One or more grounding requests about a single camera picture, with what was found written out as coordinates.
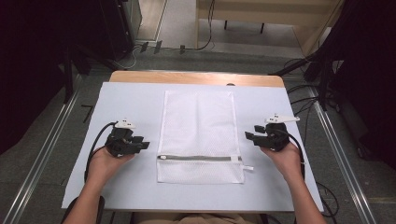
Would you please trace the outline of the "metal floor rail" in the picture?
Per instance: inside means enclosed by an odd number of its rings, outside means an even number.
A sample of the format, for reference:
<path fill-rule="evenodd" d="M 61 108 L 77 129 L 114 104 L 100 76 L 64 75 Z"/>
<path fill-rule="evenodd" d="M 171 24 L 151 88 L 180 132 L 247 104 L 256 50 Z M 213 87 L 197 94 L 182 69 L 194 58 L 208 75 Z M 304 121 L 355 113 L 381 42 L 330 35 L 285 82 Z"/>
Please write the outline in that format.
<path fill-rule="evenodd" d="M 333 224 L 378 224 L 346 148 L 317 101 L 306 114 L 303 137 L 319 195 Z"/>
<path fill-rule="evenodd" d="M 18 224 L 74 107 L 83 76 L 65 103 L 57 95 L 29 127 L 22 140 L 0 156 L 0 224 Z"/>

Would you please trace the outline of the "white table mat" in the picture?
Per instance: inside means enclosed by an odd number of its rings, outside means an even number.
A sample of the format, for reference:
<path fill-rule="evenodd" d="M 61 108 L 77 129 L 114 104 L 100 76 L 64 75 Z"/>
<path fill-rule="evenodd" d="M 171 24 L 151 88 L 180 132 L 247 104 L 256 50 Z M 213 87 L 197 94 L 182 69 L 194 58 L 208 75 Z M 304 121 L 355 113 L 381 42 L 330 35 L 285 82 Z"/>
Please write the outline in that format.
<path fill-rule="evenodd" d="M 65 189 L 69 205 L 84 184 L 86 162 L 93 144 L 106 141 L 106 124 L 128 119 L 135 134 L 149 143 L 107 182 L 103 191 L 108 210 L 187 213 L 264 213 L 293 209 L 289 188 L 271 160 L 245 137 L 275 114 L 292 113 L 285 88 L 231 86 L 242 159 L 247 166 L 242 184 L 180 185 L 157 180 L 163 100 L 167 91 L 188 90 L 189 85 L 118 83 L 102 85 L 85 141 Z"/>

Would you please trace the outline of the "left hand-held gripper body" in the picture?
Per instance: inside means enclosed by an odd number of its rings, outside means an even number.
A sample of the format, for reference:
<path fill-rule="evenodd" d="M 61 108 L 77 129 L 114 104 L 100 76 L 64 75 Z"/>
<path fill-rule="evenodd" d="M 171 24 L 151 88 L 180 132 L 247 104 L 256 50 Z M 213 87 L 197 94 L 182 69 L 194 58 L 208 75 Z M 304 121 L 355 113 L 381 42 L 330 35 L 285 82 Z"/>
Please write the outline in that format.
<path fill-rule="evenodd" d="M 138 144 L 132 142 L 135 125 L 127 119 L 116 121 L 107 137 L 105 146 L 113 157 L 139 153 Z"/>

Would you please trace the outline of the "black metal stand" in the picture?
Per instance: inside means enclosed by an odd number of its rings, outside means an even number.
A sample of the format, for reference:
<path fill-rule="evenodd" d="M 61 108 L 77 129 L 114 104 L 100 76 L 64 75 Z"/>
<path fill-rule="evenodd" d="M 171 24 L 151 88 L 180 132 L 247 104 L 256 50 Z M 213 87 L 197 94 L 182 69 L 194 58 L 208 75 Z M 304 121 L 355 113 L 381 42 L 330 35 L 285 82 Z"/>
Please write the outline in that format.
<path fill-rule="evenodd" d="M 318 82 L 318 102 L 321 108 L 326 111 L 326 93 L 330 76 L 332 74 L 332 57 L 320 50 L 309 56 L 298 59 L 296 63 L 286 66 L 285 68 L 272 73 L 272 76 L 283 77 L 289 72 L 308 64 L 304 72 L 304 80 L 307 82 L 314 81 L 317 77 Z"/>
<path fill-rule="evenodd" d="M 74 65 L 78 72 L 83 75 L 88 75 L 92 69 L 88 62 L 91 58 L 101 65 L 109 68 L 111 71 L 118 70 L 118 67 L 101 57 L 98 53 L 80 44 L 68 44 L 64 49 L 64 86 L 65 97 L 64 103 L 67 104 L 74 93 L 74 83 L 72 75 L 72 65 Z"/>

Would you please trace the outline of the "light wooden bench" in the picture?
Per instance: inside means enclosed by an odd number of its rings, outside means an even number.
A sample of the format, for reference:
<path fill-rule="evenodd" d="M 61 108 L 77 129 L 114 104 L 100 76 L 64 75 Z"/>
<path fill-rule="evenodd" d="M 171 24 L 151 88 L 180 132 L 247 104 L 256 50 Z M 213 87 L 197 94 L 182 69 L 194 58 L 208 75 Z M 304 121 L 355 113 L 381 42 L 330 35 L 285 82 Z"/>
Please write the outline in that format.
<path fill-rule="evenodd" d="M 318 49 L 337 22 L 345 0 L 215 0 L 213 19 L 291 25 L 302 54 Z"/>

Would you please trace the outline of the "person's left hand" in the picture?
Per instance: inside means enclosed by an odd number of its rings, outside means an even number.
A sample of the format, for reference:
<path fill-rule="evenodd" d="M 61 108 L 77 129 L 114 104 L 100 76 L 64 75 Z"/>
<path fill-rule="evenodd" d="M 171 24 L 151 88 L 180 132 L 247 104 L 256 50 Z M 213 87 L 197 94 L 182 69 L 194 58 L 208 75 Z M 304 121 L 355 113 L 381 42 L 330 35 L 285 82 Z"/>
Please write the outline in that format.
<path fill-rule="evenodd" d="M 90 186 L 102 188 L 121 166 L 133 157 L 134 154 L 113 157 L 106 147 L 97 149 L 90 162 L 86 183 Z"/>

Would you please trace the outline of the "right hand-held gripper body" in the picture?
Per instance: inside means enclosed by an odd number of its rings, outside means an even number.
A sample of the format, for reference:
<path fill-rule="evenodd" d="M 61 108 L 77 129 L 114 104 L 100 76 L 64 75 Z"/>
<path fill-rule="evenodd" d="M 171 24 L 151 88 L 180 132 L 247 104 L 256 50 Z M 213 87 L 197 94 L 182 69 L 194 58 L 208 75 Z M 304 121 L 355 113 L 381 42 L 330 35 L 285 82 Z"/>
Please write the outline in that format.
<path fill-rule="evenodd" d="M 291 135 L 289 134 L 286 123 L 299 121 L 299 117 L 283 116 L 274 114 L 265 120 L 265 133 L 263 136 L 253 141 L 255 146 L 269 148 L 273 151 L 282 150 L 289 142 Z"/>

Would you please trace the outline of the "person's right hand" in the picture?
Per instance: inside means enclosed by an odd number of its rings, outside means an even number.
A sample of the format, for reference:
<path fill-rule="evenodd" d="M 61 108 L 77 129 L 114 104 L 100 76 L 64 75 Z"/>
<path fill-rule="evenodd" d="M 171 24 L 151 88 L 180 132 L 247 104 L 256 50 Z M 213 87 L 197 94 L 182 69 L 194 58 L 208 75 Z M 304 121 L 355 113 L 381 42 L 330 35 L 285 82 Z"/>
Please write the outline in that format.
<path fill-rule="evenodd" d="M 262 147 L 261 151 L 272 160 L 287 182 L 303 178 L 299 149 L 293 143 L 288 143 L 280 151 L 265 147 Z"/>

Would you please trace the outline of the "white mesh laundry bag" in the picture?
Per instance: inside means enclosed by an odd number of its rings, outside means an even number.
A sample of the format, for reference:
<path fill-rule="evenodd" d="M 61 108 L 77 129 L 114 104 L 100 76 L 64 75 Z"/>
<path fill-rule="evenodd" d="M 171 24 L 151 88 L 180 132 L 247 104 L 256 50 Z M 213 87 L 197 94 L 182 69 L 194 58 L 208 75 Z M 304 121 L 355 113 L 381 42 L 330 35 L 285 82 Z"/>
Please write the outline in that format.
<path fill-rule="evenodd" d="M 157 181 L 243 184 L 233 93 L 167 91 L 157 152 Z"/>

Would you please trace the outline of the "black cabinet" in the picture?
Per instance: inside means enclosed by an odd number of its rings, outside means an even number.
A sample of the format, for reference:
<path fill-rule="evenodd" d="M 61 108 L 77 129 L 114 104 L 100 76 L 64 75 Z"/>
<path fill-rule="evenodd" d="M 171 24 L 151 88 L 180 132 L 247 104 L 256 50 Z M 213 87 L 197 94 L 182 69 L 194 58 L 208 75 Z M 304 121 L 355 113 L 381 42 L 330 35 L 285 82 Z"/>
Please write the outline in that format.
<path fill-rule="evenodd" d="M 142 14 L 139 0 L 99 0 L 105 22 L 106 56 L 120 60 L 134 48 Z"/>

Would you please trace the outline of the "dark curtain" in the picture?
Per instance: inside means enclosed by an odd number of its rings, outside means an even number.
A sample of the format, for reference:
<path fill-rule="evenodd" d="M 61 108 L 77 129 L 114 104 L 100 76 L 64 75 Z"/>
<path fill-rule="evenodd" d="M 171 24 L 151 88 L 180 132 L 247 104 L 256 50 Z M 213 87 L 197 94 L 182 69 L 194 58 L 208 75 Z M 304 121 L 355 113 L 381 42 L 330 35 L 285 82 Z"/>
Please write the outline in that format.
<path fill-rule="evenodd" d="M 0 0 L 0 154 L 65 85 L 64 52 L 85 34 L 95 0 Z"/>
<path fill-rule="evenodd" d="M 328 36 L 330 87 L 361 156 L 396 170 L 396 0 L 346 0 Z"/>

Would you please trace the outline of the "person's tan trousers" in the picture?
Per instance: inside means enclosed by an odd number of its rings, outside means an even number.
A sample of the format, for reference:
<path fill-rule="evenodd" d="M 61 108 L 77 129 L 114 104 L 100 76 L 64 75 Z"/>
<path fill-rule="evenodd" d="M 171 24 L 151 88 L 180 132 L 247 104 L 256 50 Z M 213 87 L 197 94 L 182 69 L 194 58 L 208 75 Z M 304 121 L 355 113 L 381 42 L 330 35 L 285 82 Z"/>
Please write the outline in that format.
<path fill-rule="evenodd" d="M 257 214 L 134 213 L 133 224 L 264 224 Z"/>

